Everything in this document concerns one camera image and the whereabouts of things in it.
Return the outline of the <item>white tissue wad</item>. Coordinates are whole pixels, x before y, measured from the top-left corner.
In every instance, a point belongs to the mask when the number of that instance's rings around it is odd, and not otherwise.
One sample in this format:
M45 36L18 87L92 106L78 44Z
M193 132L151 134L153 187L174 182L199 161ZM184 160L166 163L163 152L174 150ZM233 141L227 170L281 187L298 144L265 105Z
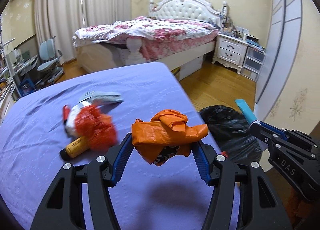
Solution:
M88 101L82 101L82 102L78 103L77 105L75 105L71 109L71 111L67 117L66 124L65 124L65 130L69 136L74 137L74 138L79 137L79 135L75 129L75 120L76 120L77 115L80 113L81 109L86 106L89 106L89 105L91 105L91 103L89 103Z

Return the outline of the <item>red-orange plastic bag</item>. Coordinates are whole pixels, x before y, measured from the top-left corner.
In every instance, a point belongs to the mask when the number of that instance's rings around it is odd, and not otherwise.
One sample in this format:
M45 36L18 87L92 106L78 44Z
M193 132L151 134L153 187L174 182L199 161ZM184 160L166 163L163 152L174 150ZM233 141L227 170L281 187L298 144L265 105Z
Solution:
M117 143L117 132L112 117L101 113L95 105L81 109L75 120L75 129L79 136L88 140L93 151L107 151Z

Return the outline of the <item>orange snack wrapper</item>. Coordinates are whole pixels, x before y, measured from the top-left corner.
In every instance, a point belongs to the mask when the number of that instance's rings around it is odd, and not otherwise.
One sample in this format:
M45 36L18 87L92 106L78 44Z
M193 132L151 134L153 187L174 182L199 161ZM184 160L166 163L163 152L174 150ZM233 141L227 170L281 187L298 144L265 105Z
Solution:
M191 153L191 144L208 135L208 126L188 126L188 117L176 110L162 110L150 121L136 119L132 124L132 143L149 163L161 166L168 159Z

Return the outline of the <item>red small bottle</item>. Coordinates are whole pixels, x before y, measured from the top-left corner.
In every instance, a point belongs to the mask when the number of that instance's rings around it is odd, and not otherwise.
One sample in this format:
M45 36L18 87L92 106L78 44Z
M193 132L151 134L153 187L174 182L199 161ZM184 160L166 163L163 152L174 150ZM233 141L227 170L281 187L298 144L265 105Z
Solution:
M68 116L70 114L71 108L69 105L65 105L62 108L62 119L63 119L63 124L65 125L67 123Z

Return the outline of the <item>grey-white foil pouch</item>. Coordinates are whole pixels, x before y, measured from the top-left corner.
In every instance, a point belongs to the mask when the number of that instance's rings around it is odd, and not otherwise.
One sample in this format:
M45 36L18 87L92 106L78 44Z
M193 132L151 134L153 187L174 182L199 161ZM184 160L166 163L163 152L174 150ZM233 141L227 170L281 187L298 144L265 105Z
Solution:
M122 103L124 99L118 92L87 92L79 101L86 101L90 104L101 106Z

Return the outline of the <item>orange foam fruit net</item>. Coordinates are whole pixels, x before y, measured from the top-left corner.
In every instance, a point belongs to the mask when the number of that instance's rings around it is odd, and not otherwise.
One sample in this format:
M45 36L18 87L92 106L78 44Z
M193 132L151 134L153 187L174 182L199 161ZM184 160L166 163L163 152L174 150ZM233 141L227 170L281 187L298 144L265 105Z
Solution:
M225 156L225 158L228 158L228 153L226 151L222 151L221 155Z

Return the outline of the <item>plastic drawer unit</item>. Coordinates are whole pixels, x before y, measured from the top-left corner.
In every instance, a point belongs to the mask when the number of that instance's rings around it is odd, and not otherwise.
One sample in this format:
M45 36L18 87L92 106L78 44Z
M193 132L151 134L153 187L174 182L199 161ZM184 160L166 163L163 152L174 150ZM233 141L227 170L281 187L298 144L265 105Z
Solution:
M255 46L248 46L243 61L241 75L256 82L265 60L265 52Z

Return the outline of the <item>white storage box under bed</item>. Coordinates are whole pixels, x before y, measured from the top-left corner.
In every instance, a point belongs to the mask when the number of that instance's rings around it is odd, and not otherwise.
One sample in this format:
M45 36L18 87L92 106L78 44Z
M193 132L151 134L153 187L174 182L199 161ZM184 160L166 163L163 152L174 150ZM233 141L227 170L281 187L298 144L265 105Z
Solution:
M196 71L202 68L203 64L203 56L199 56L196 59L193 59L186 64L183 64L180 68L179 72L179 80L183 80L184 78L188 77L189 75L195 73Z

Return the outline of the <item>cardboard box under bed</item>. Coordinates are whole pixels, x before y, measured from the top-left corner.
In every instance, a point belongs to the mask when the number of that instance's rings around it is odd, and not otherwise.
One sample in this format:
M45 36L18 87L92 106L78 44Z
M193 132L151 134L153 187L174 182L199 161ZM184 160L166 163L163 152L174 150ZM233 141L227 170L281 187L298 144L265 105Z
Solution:
M173 74L173 76L179 81L180 80L180 71L181 71L181 67L175 68L173 69L171 72Z

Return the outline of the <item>white bookshelf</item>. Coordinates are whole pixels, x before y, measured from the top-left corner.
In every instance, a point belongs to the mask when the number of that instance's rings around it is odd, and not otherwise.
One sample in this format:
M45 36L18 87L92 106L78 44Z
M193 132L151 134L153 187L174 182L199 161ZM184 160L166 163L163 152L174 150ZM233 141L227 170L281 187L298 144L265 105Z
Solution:
M1 116L4 117L14 104L14 80L10 74L1 43Z

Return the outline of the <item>sliding wardrobe door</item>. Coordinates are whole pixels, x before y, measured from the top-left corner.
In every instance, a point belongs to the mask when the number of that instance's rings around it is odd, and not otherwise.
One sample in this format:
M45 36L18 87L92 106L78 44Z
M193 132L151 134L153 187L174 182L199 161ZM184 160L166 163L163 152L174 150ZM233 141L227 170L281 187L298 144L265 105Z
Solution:
M265 60L256 83L254 113L265 120L285 87L302 28L302 0L272 0Z

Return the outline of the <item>white bed with headboard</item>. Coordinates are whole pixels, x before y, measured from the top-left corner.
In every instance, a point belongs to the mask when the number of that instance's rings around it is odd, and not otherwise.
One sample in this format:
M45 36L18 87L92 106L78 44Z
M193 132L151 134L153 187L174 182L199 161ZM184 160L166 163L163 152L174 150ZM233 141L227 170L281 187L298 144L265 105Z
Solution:
M227 2L151 0L148 16L77 30L76 59L89 73L155 61L173 70L213 51L227 14Z

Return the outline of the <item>floral pink quilt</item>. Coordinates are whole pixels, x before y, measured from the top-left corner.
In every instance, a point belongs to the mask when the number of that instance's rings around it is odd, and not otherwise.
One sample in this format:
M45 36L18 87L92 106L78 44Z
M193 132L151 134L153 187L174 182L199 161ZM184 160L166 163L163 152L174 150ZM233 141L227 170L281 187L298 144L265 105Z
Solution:
M74 47L96 43L126 45L129 38L140 39L140 52L155 61L212 42L220 27L191 19L151 19L144 16L130 21L88 26L75 32Z

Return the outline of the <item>study desk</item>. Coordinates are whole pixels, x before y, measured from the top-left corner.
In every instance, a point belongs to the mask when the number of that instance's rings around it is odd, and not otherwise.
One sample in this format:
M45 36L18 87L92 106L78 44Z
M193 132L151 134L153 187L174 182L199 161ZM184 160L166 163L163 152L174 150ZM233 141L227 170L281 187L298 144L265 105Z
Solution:
M30 70L36 67L36 64L39 61L38 54L35 56L31 57L29 60L24 61L22 59L22 63L20 64L19 62L16 61L17 67L14 67L14 63L11 61L12 59L16 59L16 54L12 51L9 54L5 55L5 62L7 64L10 76L13 79L14 83L14 88L17 91L18 97L22 98L23 95L21 93L21 90L19 89L19 85L21 83L20 76L25 75L28 73Z

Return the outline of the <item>beige curtains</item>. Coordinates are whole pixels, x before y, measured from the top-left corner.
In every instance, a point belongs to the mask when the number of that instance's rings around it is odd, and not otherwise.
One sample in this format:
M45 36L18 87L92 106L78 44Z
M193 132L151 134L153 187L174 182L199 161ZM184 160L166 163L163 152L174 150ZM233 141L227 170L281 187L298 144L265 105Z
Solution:
M75 59L73 36L87 26L131 19L131 0L35 0L38 43L54 38L63 64Z

